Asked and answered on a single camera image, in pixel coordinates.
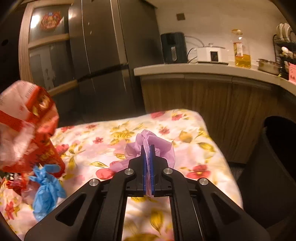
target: pink basket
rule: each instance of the pink basket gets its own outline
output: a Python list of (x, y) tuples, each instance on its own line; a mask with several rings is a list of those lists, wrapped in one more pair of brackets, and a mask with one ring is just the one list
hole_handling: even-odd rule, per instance
[(296, 65), (289, 63), (289, 81), (296, 83)]

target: bottle label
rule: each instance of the bottle label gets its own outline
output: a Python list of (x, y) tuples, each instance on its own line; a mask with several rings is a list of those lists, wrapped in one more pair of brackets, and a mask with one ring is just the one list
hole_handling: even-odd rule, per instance
[(242, 43), (234, 43), (234, 55), (238, 57), (243, 57)]

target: kitchen counter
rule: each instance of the kitchen counter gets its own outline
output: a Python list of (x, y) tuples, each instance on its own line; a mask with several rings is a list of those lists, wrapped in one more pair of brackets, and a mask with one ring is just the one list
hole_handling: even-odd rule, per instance
[(269, 73), (219, 64), (159, 64), (134, 73), (147, 113), (200, 113), (227, 161), (249, 160), (268, 116), (296, 122), (296, 85)]
[(222, 64), (156, 64), (135, 68), (134, 73), (135, 76), (174, 73), (230, 75), (275, 84), (296, 96), (296, 85), (286, 79), (255, 69), (246, 69)]

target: red decoration sticker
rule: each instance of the red decoration sticker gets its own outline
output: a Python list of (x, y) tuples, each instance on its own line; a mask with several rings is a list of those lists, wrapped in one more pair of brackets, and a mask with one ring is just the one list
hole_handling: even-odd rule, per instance
[(49, 12), (43, 16), (40, 28), (42, 30), (53, 30), (59, 24), (61, 19), (61, 12)]

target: white plate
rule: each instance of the white plate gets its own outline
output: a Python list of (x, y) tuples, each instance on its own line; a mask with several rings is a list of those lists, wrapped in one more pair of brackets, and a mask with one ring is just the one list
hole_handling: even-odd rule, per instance
[(283, 34), (283, 38), (286, 41), (290, 40), (289, 36), (290, 36), (291, 31), (292, 31), (291, 26), (288, 23), (285, 23), (283, 26), (283, 29), (282, 29), (282, 34)]
[(280, 23), (279, 26), (276, 28), (276, 35), (279, 37), (279, 38), (282, 38), (283, 37), (283, 33), (282, 33), (282, 29), (283, 29), (283, 24)]
[(290, 37), (290, 40), (292, 42), (296, 42), (296, 35), (295, 35), (295, 33), (293, 31), (290, 32), (290, 36), (289, 37)]

